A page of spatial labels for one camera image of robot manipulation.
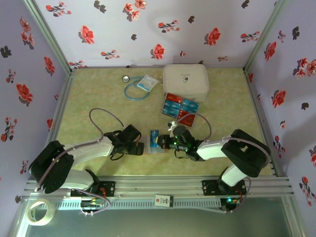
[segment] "blue tubing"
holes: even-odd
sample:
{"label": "blue tubing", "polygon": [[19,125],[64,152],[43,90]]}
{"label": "blue tubing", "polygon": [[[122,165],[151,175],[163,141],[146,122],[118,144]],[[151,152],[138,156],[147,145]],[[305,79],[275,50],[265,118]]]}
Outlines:
{"label": "blue tubing", "polygon": [[137,87],[137,83],[140,82],[143,77],[144,77],[144,76],[138,76],[138,77],[129,78],[129,79],[138,79],[138,80],[135,80],[133,83],[130,83],[130,84],[128,84],[128,85],[125,87],[125,89],[124,89],[124,95],[125,95],[128,99],[137,101],[137,100],[143,100],[143,99],[145,99],[147,96],[149,96],[149,92],[147,92],[147,94],[146,94],[145,96],[141,97],[141,98],[132,98],[132,97],[128,96],[127,93],[126,93],[127,89],[128,89],[130,86],[135,86],[135,87]]}

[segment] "white box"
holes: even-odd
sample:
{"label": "white box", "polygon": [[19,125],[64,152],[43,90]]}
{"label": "white box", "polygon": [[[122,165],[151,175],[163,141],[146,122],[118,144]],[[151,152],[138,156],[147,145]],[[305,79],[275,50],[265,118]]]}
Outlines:
{"label": "white box", "polygon": [[202,64],[171,64],[163,68],[163,93],[202,102],[209,92],[207,71]]}

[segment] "blue box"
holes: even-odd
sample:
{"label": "blue box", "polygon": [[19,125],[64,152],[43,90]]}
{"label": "blue box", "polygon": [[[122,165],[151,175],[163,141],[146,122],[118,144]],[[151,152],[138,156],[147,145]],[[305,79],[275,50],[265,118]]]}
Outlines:
{"label": "blue box", "polygon": [[183,106],[183,105],[181,105],[180,110],[184,110],[184,111],[189,112],[189,113],[196,113],[198,111],[195,108],[191,108],[191,107]]}
{"label": "blue box", "polygon": [[173,118],[177,118],[179,114],[179,110],[167,107],[166,105],[162,109],[162,113]]}
{"label": "blue box", "polygon": [[198,102],[195,102],[195,101],[184,99],[182,101],[182,106],[189,107],[191,109],[195,109],[196,111],[198,110]]}
{"label": "blue box", "polygon": [[165,100],[164,105],[175,109],[179,109],[181,106],[179,103],[170,100]]}
{"label": "blue box", "polygon": [[150,131],[150,147],[160,147],[156,143],[156,138],[159,136],[159,131],[158,130],[151,130]]}

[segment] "tape roll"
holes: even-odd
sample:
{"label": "tape roll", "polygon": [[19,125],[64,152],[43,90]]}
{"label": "tape roll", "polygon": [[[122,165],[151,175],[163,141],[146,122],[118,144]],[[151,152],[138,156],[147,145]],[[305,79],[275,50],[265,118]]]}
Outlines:
{"label": "tape roll", "polygon": [[[35,217],[36,210],[42,204],[46,204],[47,211],[43,218],[37,220]],[[56,207],[55,204],[46,200],[46,199],[38,199],[34,201],[27,211],[27,217],[29,220],[29,224],[32,226],[44,226],[47,225],[55,216]]]}

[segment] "purple wall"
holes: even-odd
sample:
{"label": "purple wall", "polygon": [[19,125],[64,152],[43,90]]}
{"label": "purple wall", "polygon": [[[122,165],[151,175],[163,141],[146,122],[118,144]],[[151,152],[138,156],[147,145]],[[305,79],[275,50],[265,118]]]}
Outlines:
{"label": "purple wall", "polygon": [[0,32],[2,237],[30,177],[29,164],[45,146],[66,73],[23,1],[1,3]]}
{"label": "purple wall", "polygon": [[248,70],[310,236],[316,233],[315,9],[316,1],[290,1]]}
{"label": "purple wall", "polygon": [[242,67],[276,0],[35,2],[72,67]]}

